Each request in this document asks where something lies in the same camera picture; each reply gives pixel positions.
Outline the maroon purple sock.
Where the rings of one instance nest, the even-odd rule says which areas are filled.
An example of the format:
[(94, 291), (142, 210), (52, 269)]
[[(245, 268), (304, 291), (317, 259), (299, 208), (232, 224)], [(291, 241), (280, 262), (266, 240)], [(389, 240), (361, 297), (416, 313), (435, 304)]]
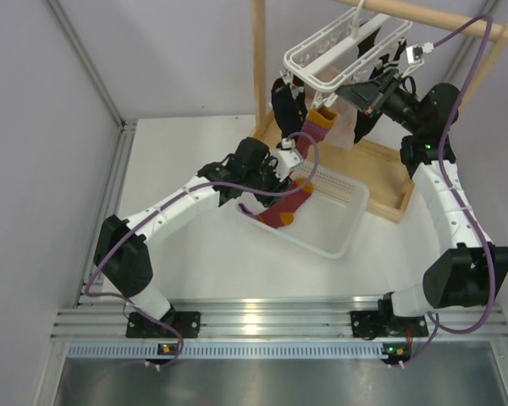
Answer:
[(313, 184), (308, 183), (301, 190), (286, 196), (282, 201), (260, 214), (254, 214), (242, 203), (238, 205), (238, 208), (243, 214), (271, 228), (282, 228), (289, 226), (294, 221), (295, 212), (312, 196), (313, 191)]

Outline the white plastic clip hanger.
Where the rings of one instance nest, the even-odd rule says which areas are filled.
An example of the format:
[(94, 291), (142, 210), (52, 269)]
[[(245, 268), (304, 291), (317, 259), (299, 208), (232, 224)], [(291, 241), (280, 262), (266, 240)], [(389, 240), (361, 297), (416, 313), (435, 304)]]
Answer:
[[(364, 60), (358, 60), (357, 45), (378, 27), (376, 45)], [(354, 7), (286, 51), (280, 76), (286, 84), (295, 76), (304, 82), (304, 88), (314, 89), (315, 108), (330, 106), (339, 87), (367, 80), (369, 69), (377, 65), (372, 60), (395, 50), (411, 28), (409, 20), (368, 11), (362, 5)], [(320, 80), (317, 74), (329, 66), (339, 73), (330, 81)]]

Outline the maroon orange sock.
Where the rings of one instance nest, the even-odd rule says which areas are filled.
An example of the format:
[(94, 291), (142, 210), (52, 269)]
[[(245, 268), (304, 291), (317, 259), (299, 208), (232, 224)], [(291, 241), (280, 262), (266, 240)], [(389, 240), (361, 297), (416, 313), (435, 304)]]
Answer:
[[(304, 122), (301, 132), (309, 134), (315, 144), (322, 142), (327, 133), (334, 127), (339, 114), (328, 107), (321, 106), (319, 109), (312, 109)], [(296, 139), (295, 148), (303, 158), (307, 158), (312, 143), (305, 137), (299, 136)]]

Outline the navy santa sock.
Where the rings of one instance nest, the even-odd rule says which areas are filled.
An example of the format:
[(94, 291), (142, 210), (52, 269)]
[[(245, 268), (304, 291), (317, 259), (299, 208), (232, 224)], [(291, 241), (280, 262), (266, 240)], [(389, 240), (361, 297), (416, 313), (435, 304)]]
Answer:
[(294, 76), (289, 84), (282, 78), (276, 79), (271, 89), (271, 104), (282, 138), (302, 129), (307, 110), (304, 82), (301, 79)]

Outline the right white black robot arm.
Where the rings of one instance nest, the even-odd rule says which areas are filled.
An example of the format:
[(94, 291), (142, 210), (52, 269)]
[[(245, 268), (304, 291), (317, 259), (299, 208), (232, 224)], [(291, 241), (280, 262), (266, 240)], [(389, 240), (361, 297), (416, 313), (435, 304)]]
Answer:
[(396, 69), (389, 69), (336, 91), (365, 117), (385, 115), (408, 131), (400, 144), (400, 160), (427, 205), (439, 241), (440, 256), (421, 282), (386, 293), (378, 301), (378, 325), (394, 336), (423, 316), (433, 320), (438, 310), (481, 306), (482, 316), (472, 326), (442, 328), (451, 334), (470, 334), (492, 312), (508, 272), (508, 247), (495, 245), (483, 231), (461, 186), (448, 140), (461, 91), (439, 83), (419, 99), (402, 88), (404, 82)]

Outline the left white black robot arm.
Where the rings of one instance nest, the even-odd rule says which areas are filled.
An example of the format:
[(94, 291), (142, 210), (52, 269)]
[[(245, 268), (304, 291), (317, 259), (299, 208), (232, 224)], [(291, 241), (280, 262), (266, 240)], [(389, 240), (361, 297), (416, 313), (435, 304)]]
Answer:
[(234, 152), (204, 165), (169, 197), (125, 219), (106, 218), (94, 254), (95, 273), (113, 285), (114, 297), (124, 299), (145, 318), (153, 334), (177, 335), (176, 310), (153, 281), (150, 247), (245, 192), (265, 207), (274, 206), (288, 194), (290, 175), (302, 162), (290, 140), (270, 149), (260, 140), (243, 139)]

